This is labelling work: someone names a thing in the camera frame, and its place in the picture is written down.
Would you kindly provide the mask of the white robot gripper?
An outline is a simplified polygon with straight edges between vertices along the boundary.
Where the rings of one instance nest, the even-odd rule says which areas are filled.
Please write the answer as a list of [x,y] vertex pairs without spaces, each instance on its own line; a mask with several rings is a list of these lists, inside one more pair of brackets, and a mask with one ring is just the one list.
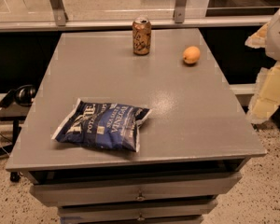
[[[269,23],[262,25],[246,41],[252,49],[265,48],[266,55],[280,61],[280,8]],[[272,68],[261,68],[256,80],[246,118],[252,124],[268,120],[280,106],[280,62]]]

